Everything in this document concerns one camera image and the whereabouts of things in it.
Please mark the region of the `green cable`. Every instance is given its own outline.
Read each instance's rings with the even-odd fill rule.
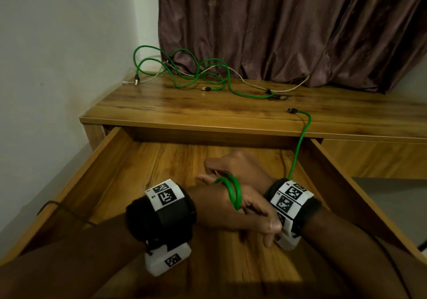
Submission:
[[[242,193],[240,190],[240,183],[231,174],[228,174],[228,178],[224,176],[220,176],[215,180],[215,183],[220,183],[220,182],[224,183],[224,185],[228,190],[228,196],[230,197],[230,201],[232,202],[234,209],[239,210],[240,205],[242,203]]]
[[[308,122],[307,122],[307,124],[305,125],[304,129],[302,130],[302,132],[301,132],[301,136],[299,137],[298,144],[296,145],[295,156],[294,156],[294,160],[293,160],[293,162],[292,162],[291,169],[289,170],[288,179],[291,179],[291,178],[292,178],[292,173],[293,173],[293,171],[294,171],[294,168],[295,168],[295,165],[296,165],[296,160],[297,160],[297,157],[298,157],[299,147],[301,146],[302,139],[303,139],[303,137],[304,137],[304,135],[305,135],[306,131],[308,130],[308,127],[309,127],[309,126],[310,126],[310,124],[311,124],[311,115],[310,115],[308,112],[301,111],[301,110],[296,110],[296,112],[297,112],[297,113],[303,113],[303,114],[305,114],[305,115],[308,117]]]
[[[166,57],[166,59],[169,61],[169,63],[170,63],[170,66],[176,71],[176,73],[181,77],[181,78],[183,78],[183,79],[185,79],[185,80],[191,80],[191,82],[189,82],[189,83],[187,83],[187,84],[184,84],[184,85],[178,85],[177,83],[176,83],[176,80],[175,80],[175,76],[174,76],[174,74],[172,73],[172,71],[169,69],[169,65],[167,65],[166,63],[164,63],[164,62],[162,62],[162,61],[160,61],[160,60],[158,60],[158,59],[153,59],[153,58],[151,58],[151,57],[147,57],[147,58],[145,58],[145,59],[142,59],[140,62],[139,62],[139,64],[137,64],[136,63],[136,53],[138,52],[138,50],[140,50],[141,48],[152,48],[152,49],[156,49],[156,50],[158,50],[160,53],[162,53],[165,57]],[[181,72],[179,72],[179,70],[178,70],[178,68],[176,67],[176,64],[172,61],[172,57],[176,54],[176,53],[178,53],[178,52],[185,52],[185,53],[188,53],[190,56],[191,56],[191,58],[193,59],[193,61],[195,62],[195,74],[194,75],[182,75],[181,74]],[[141,70],[141,65],[144,63],[144,62],[146,62],[146,61],[156,61],[156,62],[158,62],[158,63],[160,63],[165,69],[163,70],[163,71],[161,71],[160,73],[158,73],[158,74],[154,74],[154,73],[149,73],[149,72],[145,72],[145,71],[143,71],[143,70]],[[270,94],[268,94],[268,95],[265,95],[265,96],[257,96],[257,95],[252,95],[252,94],[245,94],[245,93],[240,93],[240,92],[237,92],[237,91],[234,91],[233,89],[232,89],[232,78],[231,78],[231,75],[230,75],[230,70],[228,69],[228,66],[227,66],[227,64],[224,62],[224,61],[222,61],[221,59],[206,59],[206,60],[204,60],[204,61],[202,61],[202,62],[198,62],[197,61],[197,59],[195,58],[195,56],[194,56],[194,54],[193,53],[191,53],[188,49],[186,49],[186,48],[180,48],[180,49],[177,49],[177,50],[175,50],[172,54],[171,54],[171,56],[169,56],[168,54],[166,54],[163,50],[161,50],[160,48],[157,48],[157,47],[154,47],[154,46],[150,46],[150,45],[141,45],[141,46],[139,46],[138,48],[136,48],[135,49],[135,51],[133,52],[133,62],[134,62],[134,64],[135,64],[135,67],[136,67],[136,74],[135,74],[135,77],[137,77],[137,75],[141,72],[142,74],[145,74],[145,75],[150,75],[150,76],[154,76],[154,75],[161,75],[161,74],[163,74],[163,73],[165,73],[166,71],[168,71],[169,72],[169,74],[170,75],[172,75],[172,80],[173,80],[173,85],[177,88],[177,89],[183,89],[183,88],[186,88],[186,87],[188,87],[188,86],[190,86],[190,85],[192,85],[192,84],[194,84],[198,79],[203,79],[203,80],[205,80],[207,83],[209,83],[209,84],[212,84],[212,85],[220,85],[219,87],[213,87],[213,88],[211,88],[211,90],[212,91],[219,91],[219,90],[222,90],[222,89],[224,89],[226,86],[228,86],[228,89],[232,92],[232,93],[234,93],[234,94],[236,94],[236,95],[238,95],[238,96],[240,96],[240,97],[247,97],[247,98],[254,98],[254,99],[268,99],[268,98],[271,98],[272,96],[274,96],[274,93],[272,93],[272,92],[270,92]],[[226,69],[227,70],[227,77],[225,77],[224,79],[222,79],[219,75],[216,75],[216,74],[214,74],[214,73],[202,73],[204,70],[206,70],[208,67],[211,67],[211,66],[215,66],[215,67],[222,67],[222,68],[224,68],[224,69]],[[211,75],[211,76],[213,76],[213,77],[215,77],[215,78],[217,78],[218,80],[219,80],[219,82],[215,82],[215,81],[210,81],[210,80],[208,80],[207,79],[207,76],[208,75]]]

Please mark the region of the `person's right arm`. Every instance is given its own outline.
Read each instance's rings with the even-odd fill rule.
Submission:
[[[275,181],[248,152],[233,152],[205,162],[206,174],[198,178],[212,183],[215,171],[230,172],[241,183],[264,194]],[[323,208],[303,227],[302,237],[334,264],[367,298],[407,299],[395,270],[376,242],[355,225]],[[408,253],[381,241],[400,270],[412,298],[427,297],[427,266]]]

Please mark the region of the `person's left arm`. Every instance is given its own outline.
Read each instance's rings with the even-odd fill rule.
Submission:
[[[252,187],[242,185],[242,208],[237,212],[221,184],[187,190],[197,222],[212,228],[250,229],[277,233],[281,223],[275,209]],[[271,246],[272,237],[266,237]],[[145,244],[126,227],[125,214],[79,234],[24,254],[0,267],[0,298],[90,298],[106,281],[139,253]]]

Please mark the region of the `wooden table top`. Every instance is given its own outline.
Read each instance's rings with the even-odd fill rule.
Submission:
[[[294,85],[251,81],[273,90]],[[184,80],[177,78],[177,83]],[[249,99],[197,87],[176,89],[170,76],[122,85],[80,117],[81,123],[299,136],[307,118],[287,113],[295,107],[312,116],[306,137],[427,143],[427,105],[396,95],[332,86],[299,87],[288,100]],[[263,95],[232,80],[234,90]]]

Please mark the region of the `purple curtain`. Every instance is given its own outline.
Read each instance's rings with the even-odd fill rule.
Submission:
[[[159,40],[248,79],[310,74],[311,87],[384,92],[425,54],[426,10],[427,0],[159,0]],[[195,68],[184,53],[174,61]]]

